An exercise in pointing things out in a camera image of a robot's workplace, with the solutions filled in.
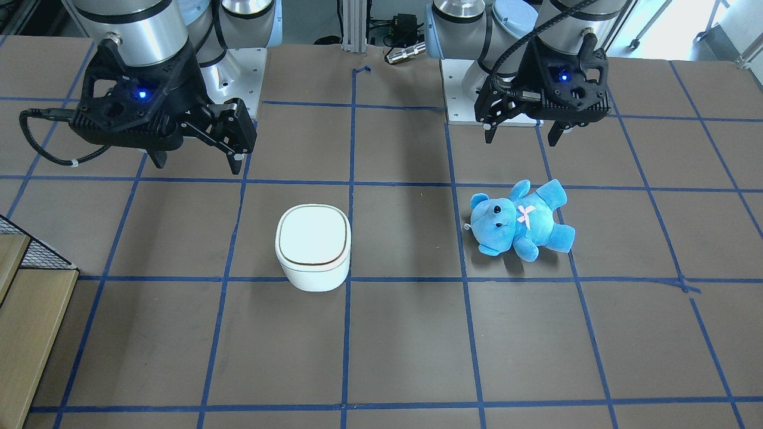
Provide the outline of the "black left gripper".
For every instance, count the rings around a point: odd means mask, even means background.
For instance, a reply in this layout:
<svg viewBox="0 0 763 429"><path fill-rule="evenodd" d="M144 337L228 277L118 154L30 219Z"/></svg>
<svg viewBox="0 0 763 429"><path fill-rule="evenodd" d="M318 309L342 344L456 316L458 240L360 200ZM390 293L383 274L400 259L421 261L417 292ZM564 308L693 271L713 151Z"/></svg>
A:
<svg viewBox="0 0 763 429"><path fill-rule="evenodd" d="M565 123L588 124L607 116L609 65L597 43L597 35L586 32L578 52L561 52L534 36L511 84L488 76L474 103L485 143L493 142L500 124L522 112L532 119L555 120L548 131L550 147L559 143Z"/></svg>

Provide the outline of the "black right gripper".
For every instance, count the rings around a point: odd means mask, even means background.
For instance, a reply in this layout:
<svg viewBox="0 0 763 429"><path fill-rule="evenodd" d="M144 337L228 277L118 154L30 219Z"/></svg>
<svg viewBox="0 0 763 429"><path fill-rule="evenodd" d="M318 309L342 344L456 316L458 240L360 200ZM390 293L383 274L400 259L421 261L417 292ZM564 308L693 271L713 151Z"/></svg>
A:
<svg viewBox="0 0 763 429"><path fill-rule="evenodd" d="M256 143L256 128L245 100L211 104L194 48L155 65L128 66L111 39L102 40L88 63L82 94L69 127L85 141L147 150L156 169L166 150L197 138L226 155L234 175Z"/></svg>

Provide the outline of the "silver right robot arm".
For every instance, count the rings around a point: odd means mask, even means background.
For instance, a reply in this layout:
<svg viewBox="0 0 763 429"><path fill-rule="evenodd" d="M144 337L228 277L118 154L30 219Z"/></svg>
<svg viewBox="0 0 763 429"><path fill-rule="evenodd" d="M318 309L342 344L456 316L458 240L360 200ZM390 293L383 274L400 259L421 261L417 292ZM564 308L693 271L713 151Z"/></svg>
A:
<svg viewBox="0 0 763 429"><path fill-rule="evenodd" d="M220 150L232 174L253 152L262 66L238 49L283 41L280 1L74 1L97 51L69 127L95 145L144 150L161 169L185 138Z"/></svg>

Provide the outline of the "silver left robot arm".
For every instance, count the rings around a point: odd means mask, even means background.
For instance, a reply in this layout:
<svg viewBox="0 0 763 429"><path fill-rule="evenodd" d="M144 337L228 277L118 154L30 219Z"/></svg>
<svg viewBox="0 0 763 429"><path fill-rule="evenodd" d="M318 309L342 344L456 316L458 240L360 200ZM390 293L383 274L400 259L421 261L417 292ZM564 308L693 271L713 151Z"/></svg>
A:
<svg viewBox="0 0 763 429"><path fill-rule="evenodd" d="M472 60L482 76L473 114L491 143L498 126L524 114L549 120L547 141L610 114L603 38L626 2L433 1L425 19L427 53Z"/></svg>

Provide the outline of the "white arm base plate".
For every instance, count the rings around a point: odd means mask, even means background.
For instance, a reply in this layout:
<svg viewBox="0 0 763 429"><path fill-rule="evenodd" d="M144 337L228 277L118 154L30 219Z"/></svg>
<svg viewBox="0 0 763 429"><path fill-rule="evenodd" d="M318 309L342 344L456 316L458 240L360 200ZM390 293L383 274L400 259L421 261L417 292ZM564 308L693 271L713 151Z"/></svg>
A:
<svg viewBox="0 0 763 429"><path fill-rule="evenodd" d="M475 60L442 59L442 89L446 101L446 114L450 125L482 125L474 114L477 90L482 87L487 73Z"/></svg>
<svg viewBox="0 0 763 429"><path fill-rule="evenodd" d="M232 98L244 101L250 118L258 116L260 95L268 50L261 48L232 49L223 60L201 68L209 98L216 105Z"/></svg>

